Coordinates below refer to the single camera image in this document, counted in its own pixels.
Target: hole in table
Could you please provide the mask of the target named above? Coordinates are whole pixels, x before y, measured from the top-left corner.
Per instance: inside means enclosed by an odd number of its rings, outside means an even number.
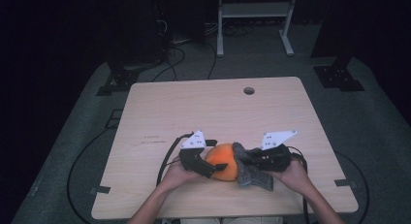
[[[254,94],[254,92],[256,92],[256,91],[254,90],[254,88],[249,87],[249,86],[248,86],[248,87],[245,87],[243,91],[244,91],[244,93],[247,94],[247,95],[252,95],[252,94]]]

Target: person's hand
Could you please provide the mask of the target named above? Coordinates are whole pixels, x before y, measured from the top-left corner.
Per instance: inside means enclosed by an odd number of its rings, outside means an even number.
[[[186,171],[179,161],[177,156],[173,159],[172,163],[169,166],[166,174],[163,177],[163,180],[159,185],[164,186],[167,190],[174,190],[177,187],[185,184],[188,181],[191,181],[195,178],[201,177],[200,174],[195,172]]]
[[[309,189],[312,189],[314,185],[308,177],[304,167],[300,160],[293,158],[290,166],[284,172],[267,172],[268,174],[276,177],[284,185],[291,190],[303,194]]]

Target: black stand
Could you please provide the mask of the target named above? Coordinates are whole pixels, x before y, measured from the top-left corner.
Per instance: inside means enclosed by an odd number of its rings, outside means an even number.
[[[350,53],[341,53],[331,66],[316,66],[314,70],[325,88],[339,88],[341,91],[364,91],[358,80],[347,70]]]
[[[141,72],[154,68],[158,66],[161,61],[154,62],[151,65],[144,65],[135,70],[126,70],[124,67],[117,67],[119,69],[115,70],[114,67],[109,67],[111,70],[110,75],[107,77],[106,83],[100,86],[97,96],[109,96],[112,92],[123,92],[130,91],[131,86],[137,82]]]

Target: wooden table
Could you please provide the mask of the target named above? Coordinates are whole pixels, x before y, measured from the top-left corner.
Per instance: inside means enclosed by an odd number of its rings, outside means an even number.
[[[248,95],[245,90],[254,90]],[[265,132],[297,130],[285,145],[304,154],[309,176],[337,212],[358,203],[298,78],[137,83],[130,90],[92,210],[96,219],[129,218],[154,189],[176,138],[197,130],[220,144],[258,147]],[[178,155],[174,151],[171,159]],[[159,217],[255,216],[302,213],[301,196],[274,181],[274,191],[200,178],[176,189]]]

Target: black cable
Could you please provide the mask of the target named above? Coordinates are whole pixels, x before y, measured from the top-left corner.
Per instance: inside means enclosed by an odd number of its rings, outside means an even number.
[[[169,64],[169,66],[170,66],[170,67],[172,68],[172,70],[173,70],[173,74],[174,74],[174,79],[173,79],[173,80],[178,80],[177,72],[175,71],[174,65],[172,65],[172,64],[170,63],[169,57],[167,57],[167,64]]]
[[[175,64],[173,64],[173,65],[171,65],[170,67],[168,67],[168,68],[164,69],[163,71],[161,71],[159,74],[157,74],[157,76],[155,76],[154,79],[153,79],[151,82],[156,81],[157,78],[159,78],[159,77],[161,76],[161,74],[165,73],[166,71],[168,71],[168,70],[170,70],[170,69],[173,69],[174,66],[180,64],[180,63],[184,60],[184,58],[185,58],[185,52],[184,52],[182,49],[180,49],[180,48],[174,48],[174,49],[179,50],[179,51],[182,53],[181,59],[180,59],[178,62],[176,62]]]
[[[368,187],[368,182],[365,179],[365,175],[363,173],[363,171],[361,171],[360,167],[352,160],[350,159],[348,156],[346,156],[345,154],[335,150],[334,151],[335,154],[338,154],[339,156],[345,158],[346,160],[348,160],[356,169],[357,171],[360,173],[361,178],[364,181],[364,187],[365,187],[365,193],[366,193],[366,200],[365,200],[365,208],[364,208],[364,213],[361,216],[360,220],[359,220],[359,224],[364,222],[364,219],[368,213],[368,209],[369,209],[369,187]]]
[[[247,27],[249,27],[251,30],[248,31],[247,29],[245,29],[245,27],[238,27],[238,26],[230,25],[224,29],[223,34],[225,37],[235,38],[235,37],[242,37],[242,36],[245,36],[245,35],[248,35],[254,32],[255,29],[253,26],[247,26]]]
[[[180,160],[177,159],[177,160],[175,160],[175,161],[172,161],[172,162],[168,163],[166,166],[169,166],[169,165],[171,165],[171,164],[173,164],[173,163],[176,163],[176,162],[179,162],[179,161],[180,161]]]
[[[211,77],[211,73],[214,70],[215,63],[217,62],[217,52],[215,51],[215,48],[210,43],[207,43],[207,44],[211,47],[212,52],[214,53],[214,61],[212,63],[211,70],[209,70],[209,73],[208,73],[208,76],[207,76],[207,79],[209,80],[209,78]]]
[[[178,145],[178,143],[184,139],[184,138],[190,138],[194,133],[191,134],[186,134],[186,135],[182,135],[180,137],[178,137],[177,139],[175,139],[174,143],[172,144],[172,146],[170,146],[169,151],[167,152],[166,156],[164,157],[163,163],[161,164],[160,170],[158,172],[158,176],[157,176],[157,183],[156,186],[158,186],[158,184],[161,182],[161,179],[163,177],[163,172],[166,169],[166,167],[168,165],[170,165],[170,163],[167,163],[169,161],[170,156],[172,155],[175,147]]]
[[[177,48],[193,42],[193,39],[181,40],[180,43],[171,43],[170,47]]]
[[[308,174],[308,164],[307,164],[307,161],[304,159],[304,156],[302,155],[301,151],[299,151],[297,148],[292,147],[292,146],[287,146],[287,147],[295,149],[296,151],[300,153],[300,154],[291,153],[291,155],[292,157],[295,157],[302,162],[302,166],[304,167],[305,172]],[[309,215],[308,215],[308,203],[305,198],[302,198],[302,210],[304,212],[305,223],[310,224]]]
[[[70,207],[72,208],[73,212],[76,214],[76,216],[84,223],[89,223],[84,217],[81,216],[81,214],[79,214],[78,210],[76,209],[76,207],[73,204],[72,198],[70,196],[70,181],[72,180],[72,173],[73,170],[77,164],[77,162],[79,161],[79,159],[81,158],[81,156],[83,155],[83,153],[98,139],[100,138],[102,135],[104,135],[106,132],[108,132],[110,129],[113,129],[113,127],[118,126],[118,123],[115,123],[113,125],[111,125],[109,128],[106,128],[104,131],[102,131],[100,134],[98,134],[96,137],[94,137],[94,139],[92,139],[90,142],[88,142],[88,144],[81,150],[81,152],[79,153],[79,155],[77,156],[75,162],[72,164],[72,168],[70,169],[69,172],[69,177],[67,178],[67,184],[66,184],[66,194],[67,194],[67,198],[69,200],[69,204]]]

